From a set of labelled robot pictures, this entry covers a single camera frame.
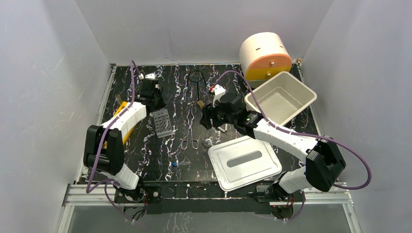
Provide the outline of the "blue capped tube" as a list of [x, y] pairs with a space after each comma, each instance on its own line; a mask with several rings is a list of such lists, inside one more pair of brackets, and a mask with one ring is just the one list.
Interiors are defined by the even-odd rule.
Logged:
[[190, 165], [191, 162], [190, 161], [182, 161], [182, 162], [176, 162], [176, 163], [172, 163], [173, 167], [178, 167], [178, 166], [187, 166]]

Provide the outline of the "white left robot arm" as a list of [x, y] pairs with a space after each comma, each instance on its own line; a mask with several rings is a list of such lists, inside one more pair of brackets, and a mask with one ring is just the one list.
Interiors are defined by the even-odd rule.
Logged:
[[83, 157], [84, 166], [90, 169], [88, 191], [93, 190], [91, 181], [99, 172], [117, 187], [125, 189], [133, 202], [143, 200], [145, 189], [141, 186], [141, 178], [124, 161], [124, 141], [151, 112], [165, 107], [158, 78], [153, 73], [140, 74], [139, 78], [141, 85], [131, 102], [107, 122], [87, 129]]

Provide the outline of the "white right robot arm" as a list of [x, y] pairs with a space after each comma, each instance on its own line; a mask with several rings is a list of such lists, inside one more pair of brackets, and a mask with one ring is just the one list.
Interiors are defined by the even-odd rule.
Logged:
[[283, 172], [268, 188], [280, 201], [298, 190], [316, 188], [328, 192], [346, 167], [346, 162], [331, 137], [310, 137], [267, 121], [262, 113], [246, 109], [235, 93], [212, 93], [212, 103], [203, 108], [200, 124], [206, 129], [232, 124], [242, 135], [270, 143], [298, 158], [305, 165]]

